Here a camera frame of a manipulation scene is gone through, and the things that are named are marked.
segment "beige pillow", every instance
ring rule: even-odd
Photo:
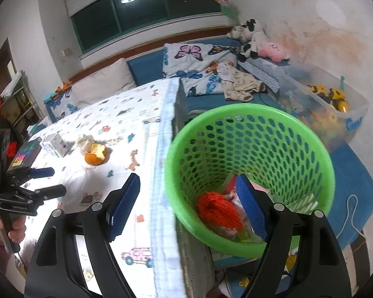
[[[105,98],[137,87],[127,61],[120,58],[112,65],[79,80],[72,86],[72,96],[81,109]]]

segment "storage box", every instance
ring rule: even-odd
[[[69,147],[58,133],[47,135],[46,138],[40,142],[41,147],[49,154],[57,157],[64,157],[68,152]]]
[[[278,102],[281,108],[309,126],[321,139],[329,152],[351,141],[365,117],[369,101],[344,84],[347,113],[340,112],[311,92],[307,85],[325,85],[340,88],[340,78],[313,65],[283,66],[279,74]]]

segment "butterfly pillow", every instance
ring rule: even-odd
[[[203,43],[166,43],[163,77],[180,77],[187,96],[222,94],[220,63],[236,65],[236,48]]]

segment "tablecloth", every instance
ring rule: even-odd
[[[141,179],[140,194],[123,234],[110,246],[137,297],[185,296],[175,217],[168,205],[165,214],[162,210],[163,163],[173,132],[179,129],[176,126],[186,119],[185,95],[180,100],[179,86],[179,80],[173,78],[137,87],[88,106],[33,136],[43,139],[58,132],[71,150],[64,158],[42,150],[32,167],[51,166],[55,169],[54,176],[23,185],[29,190],[59,183],[67,187],[65,197],[45,202],[38,208],[38,216],[28,217],[20,252],[26,266],[58,201],[66,213],[83,211],[90,204],[103,201],[110,191],[121,188],[130,173],[135,172]],[[109,148],[106,163],[90,166],[84,162],[79,150],[72,146],[82,134],[90,134],[106,144]],[[78,236],[77,242],[88,288],[100,293],[84,238]]]

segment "green plastic basket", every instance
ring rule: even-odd
[[[330,156],[299,120],[258,104],[227,105],[201,114],[170,146],[165,186],[175,214],[188,231],[226,254],[259,258],[265,248],[265,243],[218,236],[196,213],[196,197],[217,191],[229,173],[245,173],[294,211],[317,201],[315,209],[328,214],[332,206],[335,181]],[[293,237],[291,248],[297,246],[298,237]]]

